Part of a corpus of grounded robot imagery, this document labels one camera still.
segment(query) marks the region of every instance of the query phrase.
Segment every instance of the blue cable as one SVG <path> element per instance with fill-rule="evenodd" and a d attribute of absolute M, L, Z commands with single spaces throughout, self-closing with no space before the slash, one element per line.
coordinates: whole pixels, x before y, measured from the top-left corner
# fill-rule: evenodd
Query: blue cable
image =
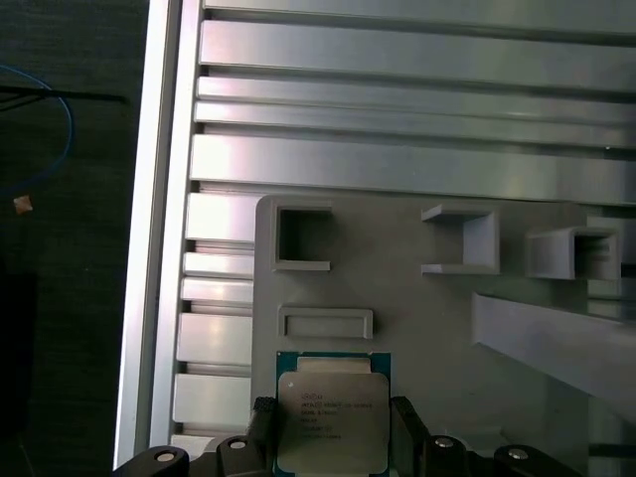
<path fill-rule="evenodd" d="M 16 68 L 9 67 L 6 65 L 0 65 L 0 70 L 4 70 L 9 73 L 14 73 L 23 78 L 26 78 L 27 80 L 36 82 L 39 86 L 43 87 L 44 89 L 52 90 L 52 88 L 41 79 L 37 79 L 36 77 L 33 77 L 29 75 L 28 73 L 22 72 Z M 71 146 L 73 145 L 73 140 L 76 135 L 75 122 L 73 120 L 73 113 L 71 111 L 71 107 L 69 106 L 69 103 L 63 97 L 58 97 L 57 100 L 60 102 L 60 104 L 64 108 L 65 113 L 67 114 L 67 121 L 69 125 L 69 135 L 67 137 L 67 144 L 64 148 L 64 151 L 62 152 L 62 155 L 60 155 L 58 159 L 53 161 L 47 168 L 31 176 L 29 179 L 22 181 L 18 184 L 14 184 L 12 186 L 0 188 L 0 196 L 15 195 L 16 193 L 20 191 L 28 189 L 38 184 L 39 182 L 42 182 L 50 178 L 56 171 L 58 171 L 58 169 L 62 167 L 64 162 L 67 160 L 67 157 L 69 157 L 69 153 L 71 152 Z"/>

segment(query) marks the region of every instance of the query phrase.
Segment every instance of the bolt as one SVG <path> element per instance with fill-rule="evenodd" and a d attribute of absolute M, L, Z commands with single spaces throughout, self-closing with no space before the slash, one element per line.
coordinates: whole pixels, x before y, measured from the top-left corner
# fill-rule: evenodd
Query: bolt
<path fill-rule="evenodd" d="M 528 458 L 528 452 L 523 449 L 510 449 L 508 455 L 515 460 L 526 460 Z"/>
<path fill-rule="evenodd" d="M 448 447 L 453 446 L 453 441 L 450 440 L 448 437 L 438 437 L 435 439 L 435 444 L 438 445 L 439 447 L 443 447 L 444 449 L 447 449 Z"/>
<path fill-rule="evenodd" d="M 155 457 L 159 462 L 170 462 L 172 459 L 175 458 L 175 454 L 173 454 L 172 452 L 164 452 L 162 454 L 159 454 L 157 457 Z"/>

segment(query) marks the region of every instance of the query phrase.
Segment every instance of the dark floor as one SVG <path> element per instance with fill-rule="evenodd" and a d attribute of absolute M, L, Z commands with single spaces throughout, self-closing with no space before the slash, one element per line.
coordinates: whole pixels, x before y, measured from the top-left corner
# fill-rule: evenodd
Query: dark floor
<path fill-rule="evenodd" d="M 0 112 L 0 263 L 37 283 L 28 424 L 0 444 L 0 475 L 110 470 L 147 8 L 140 0 L 0 2 L 0 64 L 130 102 L 70 101 L 73 152 L 24 191 L 34 211 L 21 216 L 6 187 L 56 158 L 66 120 L 53 99 Z M 1 71 L 0 84 L 26 85 Z M 20 304 L 0 309 L 5 324 L 31 319 Z"/>

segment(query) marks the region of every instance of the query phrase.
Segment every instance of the small orange tag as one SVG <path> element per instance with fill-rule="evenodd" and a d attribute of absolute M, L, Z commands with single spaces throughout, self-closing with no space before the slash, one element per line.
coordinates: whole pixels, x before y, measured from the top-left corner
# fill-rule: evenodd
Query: small orange tag
<path fill-rule="evenodd" d="M 29 198 L 29 196 L 22 196 L 14 199 L 13 205 L 16 207 L 16 213 L 19 216 L 33 211 L 33 206 L 31 205 L 31 199 Z"/>

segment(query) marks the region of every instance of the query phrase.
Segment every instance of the gray plastic bracket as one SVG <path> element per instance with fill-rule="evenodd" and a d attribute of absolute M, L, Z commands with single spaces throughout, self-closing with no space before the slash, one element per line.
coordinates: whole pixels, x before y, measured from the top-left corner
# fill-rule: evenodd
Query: gray plastic bracket
<path fill-rule="evenodd" d="M 444 227 L 461 240 L 460 263 L 427 263 L 421 273 L 499 274 L 499 213 L 462 204 L 441 204 L 421 212 L 421 220 Z"/>
<path fill-rule="evenodd" d="M 374 337 L 374 312 L 360 308 L 281 306 L 278 336 L 299 338 Z"/>
<path fill-rule="evenodd" d="M 620 278 L 618 233 L 570 227 L 527 235 L 527 276 L 561 280 Z"/>
<path fill-rule="evenodd" d="M 274 250 L 271 251 L 272 270 L 329 271 L 329 260 L 315 259 L 303 250 L 303 227 L 312 222 L 331 219 L 328 201 L 277 201 L 272 203 Z"/>

